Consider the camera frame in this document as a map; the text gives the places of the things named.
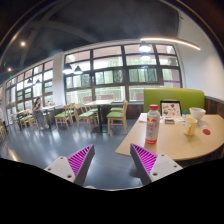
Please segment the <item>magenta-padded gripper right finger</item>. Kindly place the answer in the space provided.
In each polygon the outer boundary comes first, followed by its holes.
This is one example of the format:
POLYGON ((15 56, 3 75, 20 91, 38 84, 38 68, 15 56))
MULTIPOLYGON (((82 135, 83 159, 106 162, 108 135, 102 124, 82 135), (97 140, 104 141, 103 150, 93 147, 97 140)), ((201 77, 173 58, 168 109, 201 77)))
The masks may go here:
POLYGON ((130 145, 130 153, 143 185, 147 185, 182 169, 179 164, 166 154, 156 155, 136 144, 130 145))

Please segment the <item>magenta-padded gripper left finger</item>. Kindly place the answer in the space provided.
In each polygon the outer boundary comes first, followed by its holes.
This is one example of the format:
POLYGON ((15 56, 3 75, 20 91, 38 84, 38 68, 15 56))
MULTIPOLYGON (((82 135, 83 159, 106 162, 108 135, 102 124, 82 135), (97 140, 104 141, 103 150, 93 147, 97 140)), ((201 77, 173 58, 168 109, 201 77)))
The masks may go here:
POLYGON ((91 144, 68 157, 59 156, 45 171, 82 186, 94 155, 94 145, 91 144))

